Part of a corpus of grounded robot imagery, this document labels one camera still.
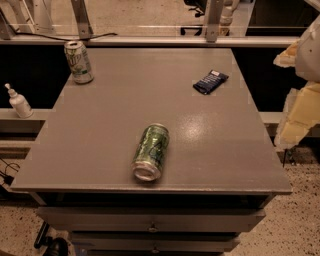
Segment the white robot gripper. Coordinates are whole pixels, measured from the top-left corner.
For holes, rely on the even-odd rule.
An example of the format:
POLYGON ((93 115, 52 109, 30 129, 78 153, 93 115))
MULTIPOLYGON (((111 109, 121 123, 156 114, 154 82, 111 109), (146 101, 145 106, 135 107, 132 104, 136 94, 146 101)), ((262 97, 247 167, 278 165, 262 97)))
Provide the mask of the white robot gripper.
POLYGON ((294 67, 296 75, 307 82, 300 89, 292 88, 285 100, 274 144, 277 151, 291 149, 320 122, 320 16, 294 42, 278 54, 273 64, 294 67))

